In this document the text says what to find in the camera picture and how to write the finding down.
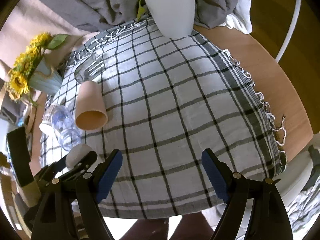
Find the white frosted plastic cup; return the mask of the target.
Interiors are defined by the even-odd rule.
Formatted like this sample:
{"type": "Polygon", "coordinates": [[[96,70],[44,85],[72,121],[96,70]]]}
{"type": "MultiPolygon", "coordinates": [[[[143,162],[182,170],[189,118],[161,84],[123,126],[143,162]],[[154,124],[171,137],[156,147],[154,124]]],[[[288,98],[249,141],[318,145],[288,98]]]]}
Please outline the white frosted plastic cup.
{"type": "Polygon", "coordinates": [[[69,171],[77,167],[79,163],[90,167],[95,161],[97,161],[97,154],[86,144],[75,145],[66,155],[66,167],[69,171]]]}

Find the pink plastic cup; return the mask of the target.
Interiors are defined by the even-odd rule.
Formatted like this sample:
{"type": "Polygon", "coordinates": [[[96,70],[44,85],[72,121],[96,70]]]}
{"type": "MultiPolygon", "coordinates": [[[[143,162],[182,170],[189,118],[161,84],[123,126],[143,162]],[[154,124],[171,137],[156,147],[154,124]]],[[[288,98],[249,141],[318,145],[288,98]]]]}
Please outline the pink plastic cup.
{"type": "Polygon", "coordinates": [[[85,81],[79,89],[75,107],[75,123],[84,131],[102,128],[108,122],[101,87],[94,81],[85,81]]]}

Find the beige patterned paper cup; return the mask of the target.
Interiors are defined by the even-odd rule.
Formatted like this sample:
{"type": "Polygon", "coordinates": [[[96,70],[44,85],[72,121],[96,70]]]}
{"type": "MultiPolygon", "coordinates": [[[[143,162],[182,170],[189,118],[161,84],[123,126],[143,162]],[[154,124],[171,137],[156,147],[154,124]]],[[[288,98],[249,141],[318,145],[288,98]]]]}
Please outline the beige patterned paper cup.
{"type": "Polygon", "coordinates": [[[48,107],[47,110],[44,111],[42,121],[39,124],[41,132],[51,137],[54,136],[54,130],[52,127],[52,114],[56,106],[57,104],[52,104],[48,107]]]}

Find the dark smoky glass cup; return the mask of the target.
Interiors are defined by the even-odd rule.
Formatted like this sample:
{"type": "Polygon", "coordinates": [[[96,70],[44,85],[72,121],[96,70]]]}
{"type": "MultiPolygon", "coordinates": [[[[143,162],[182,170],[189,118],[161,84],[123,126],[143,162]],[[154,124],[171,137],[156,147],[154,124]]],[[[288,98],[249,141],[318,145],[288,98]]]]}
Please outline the dark smoky glass cup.
{"type": "Polygon", "coordinates": [[[74,72],[75,80],[82,84],[86,81],[93,81],[106,69],[103,55],[93,54],[76,68],[74,72]]]}

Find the clear plastic water bottle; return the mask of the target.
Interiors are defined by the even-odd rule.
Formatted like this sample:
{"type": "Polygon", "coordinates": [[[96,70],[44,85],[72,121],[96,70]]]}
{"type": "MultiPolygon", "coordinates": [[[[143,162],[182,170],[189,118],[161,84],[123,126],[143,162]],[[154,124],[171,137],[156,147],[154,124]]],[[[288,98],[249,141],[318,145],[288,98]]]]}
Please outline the clear plastic water bottle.
{"type": "Polygon", "coordinates": [[[65,106],[54,105],[51,123],[57,141],[65,151],[70,151],[81,143],[80,130],[77,128],[71,112],[65,106]]]}

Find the round wooden tray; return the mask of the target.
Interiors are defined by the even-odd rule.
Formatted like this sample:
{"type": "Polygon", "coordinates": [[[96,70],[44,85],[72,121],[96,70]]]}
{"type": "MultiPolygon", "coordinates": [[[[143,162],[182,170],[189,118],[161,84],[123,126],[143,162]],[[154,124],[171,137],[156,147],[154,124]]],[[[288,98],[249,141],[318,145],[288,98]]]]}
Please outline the round wooden tray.
{"type": "Polygon", "coordinates": [[[27,117],[25,120],[25,132],[29,134],[33,129],[34,121],[36,116],[36,107],[28,106],[27,108],[27,117]]]}

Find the black white checkered tablecloth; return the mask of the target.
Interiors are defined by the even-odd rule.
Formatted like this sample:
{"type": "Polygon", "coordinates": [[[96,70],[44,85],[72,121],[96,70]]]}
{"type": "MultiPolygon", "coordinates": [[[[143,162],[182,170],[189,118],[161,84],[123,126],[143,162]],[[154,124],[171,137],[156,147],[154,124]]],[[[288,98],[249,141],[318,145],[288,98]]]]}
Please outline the black white checkered tablecloth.
{"type": "Polygon", "coordinates": [[[249,179],[285,170],[268,102],[230,52],[199,32],[172,40],[148,18],[96,34],[67,57],[62,85],[47,105],[75,113],[75,71],[93,55],[105,64],[95,82],[108,122],[81,140],[101,157],[114,149],[123,154],[99,205],[104,216],[154,219],[221,204],[201,164],[207,148],[249,179]]]}

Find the light blue ribbed vase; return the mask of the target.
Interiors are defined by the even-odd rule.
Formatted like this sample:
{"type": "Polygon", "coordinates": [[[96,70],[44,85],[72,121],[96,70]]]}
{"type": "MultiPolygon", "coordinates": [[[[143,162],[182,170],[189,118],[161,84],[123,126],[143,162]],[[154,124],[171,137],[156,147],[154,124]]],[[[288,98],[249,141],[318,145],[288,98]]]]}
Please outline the light blue ribbed vase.
{"type": "Polygon", "coordinates": [[[49,66],[43,58],[33,72],[29,86],[46,94],[55,95],[59,91],[62,81],[63,79],[57,70],[49,66]]]}

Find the yellow sunflower bouquet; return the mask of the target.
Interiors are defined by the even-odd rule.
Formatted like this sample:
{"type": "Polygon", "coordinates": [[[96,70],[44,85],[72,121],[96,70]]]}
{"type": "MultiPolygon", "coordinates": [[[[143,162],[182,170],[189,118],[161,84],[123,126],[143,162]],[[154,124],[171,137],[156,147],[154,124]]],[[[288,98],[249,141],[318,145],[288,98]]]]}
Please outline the yellow sunflower bouquet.
{"type": "Polygon", "coordinates": [[[45,51],[56,50],[65,43],[67,37],[67,34],[40,33],[30,41],[25,52],[16,57],[14,67],[8,71],[9,80],[4,83],[4,89],[12,101],[21,101],[26,96],[32,105],[37,106],[31,97],[31,78],[39,75],[48,79],[53,75],[53,67],[50,67],[50,74],[44,74],[36,68],[44,61],[45,51]]]}

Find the white plant pot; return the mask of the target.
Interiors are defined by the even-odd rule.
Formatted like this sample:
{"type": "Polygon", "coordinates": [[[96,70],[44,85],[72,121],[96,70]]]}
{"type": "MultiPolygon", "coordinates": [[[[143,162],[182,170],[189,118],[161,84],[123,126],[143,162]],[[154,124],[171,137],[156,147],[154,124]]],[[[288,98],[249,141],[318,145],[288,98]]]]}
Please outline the white plant pot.
{"type": "Polygon", "coordinates": [[[182,38],[193,31],[195,0],[145,0],[159,31],[167,38],[182,38]]]}

